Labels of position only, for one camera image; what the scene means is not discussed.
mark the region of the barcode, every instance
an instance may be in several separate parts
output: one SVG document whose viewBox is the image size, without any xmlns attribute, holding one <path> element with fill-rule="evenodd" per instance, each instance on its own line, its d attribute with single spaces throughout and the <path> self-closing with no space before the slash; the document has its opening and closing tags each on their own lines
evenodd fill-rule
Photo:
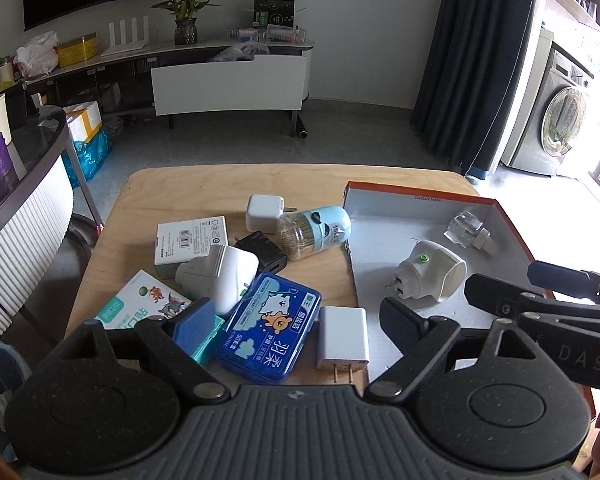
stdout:
<svg viewBox="0 0 600 480">
<path fill-rule="evenodd" d="M 191 247 L 191 229 L 180 231 L 180 248 L 188 249 Z"/>
</svg>

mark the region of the wooden table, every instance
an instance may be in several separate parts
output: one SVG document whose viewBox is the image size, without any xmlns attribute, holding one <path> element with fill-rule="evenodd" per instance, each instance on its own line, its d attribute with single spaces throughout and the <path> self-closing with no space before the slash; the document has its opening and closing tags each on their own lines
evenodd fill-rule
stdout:
<svg viewBox="0 0 600 480">
<path fill-rule="evenodd" d="M 75 299 L 67 333 L 83 320 L 96 316 L 139 269 L 157 277 L 154 269 L 157 224 L 224 215 L 229 240 L 237 240 L 248 234 L 244 212 L 250 195 L 280 195 L 285 206 L 302 211 L 341 205 L 350 180 L 477 194 L 464 178 L 449 171 L 379 166 L 235 164 L 138 171 L 120 193 L 96 245 Z M 280 274 L 319 290 L 324 305 L 358 305 L 343 248 L 289 262 Z M 165 283 L 180 290 L 174 280 Z M 333 373 L 315 369 L 315 332 L 305 341 L 288 379 L 291 384 L 333 383 Z M 361 387 L 364 375 L 362 372 L 355 375 L 354 382 Z"/>
</svg>

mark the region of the white cabinet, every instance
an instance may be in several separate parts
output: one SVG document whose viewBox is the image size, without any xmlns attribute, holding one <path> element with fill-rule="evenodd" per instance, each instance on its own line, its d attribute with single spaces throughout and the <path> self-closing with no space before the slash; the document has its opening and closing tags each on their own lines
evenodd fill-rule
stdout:
<svg viewBox="0 0 600 480">
<path fill-rule="evenodd" d="M 220 110 L 300 110 L 307 56 L 152 68 L 156 115 Z"/>
</svg>

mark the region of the tv stand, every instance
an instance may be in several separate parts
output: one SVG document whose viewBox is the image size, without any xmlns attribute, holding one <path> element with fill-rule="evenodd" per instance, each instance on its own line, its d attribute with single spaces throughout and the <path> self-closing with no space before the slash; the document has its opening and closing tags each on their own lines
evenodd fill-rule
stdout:
<svg viewBox="0 0 600 480">
<path fill-rule="evenodd" d="M 265 42 L 270 56 L 253 61 L 207 62 L 233 42 L 191 45 L 150 44 L 141 50 L 58 68 L 29 82 L 30 93 L 50 104 L 98 101 L 103 114 L 125 115 L 153 109 L 166 115 L 222 110 L 289 110 L 290 134 L 308 96 L 313 41 Z"/>
</svg>

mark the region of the power adapter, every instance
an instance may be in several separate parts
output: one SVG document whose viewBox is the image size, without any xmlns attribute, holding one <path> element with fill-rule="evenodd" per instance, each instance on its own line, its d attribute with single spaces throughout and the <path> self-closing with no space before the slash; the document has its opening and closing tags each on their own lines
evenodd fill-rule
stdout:
<svg viewBox="0 0 600 480">
<path fill-rule="evenodd" d="M 286 267 L 286 254 L 261 231 L 238 240 L 235 246 L 258 257 L 258 274 L 261 272 L 277 274 Z"/>
<path fill-rule="evenodd" d="M 348 306 L 320 308 L 318 364 L 320 370 L 333 369 L 333 382 L 338 371 L 349 373 L 364 370 L 369 362 L 369 341 L 366 334 L 366 311 Z"/>
<path fill-rule="evenodd" d="M 251 195 L 247 204 L 245 223 L 247 231 L 275 234 L 278 218 L 285 209 L 285 200 L 277 195 Z"/>
</svg>

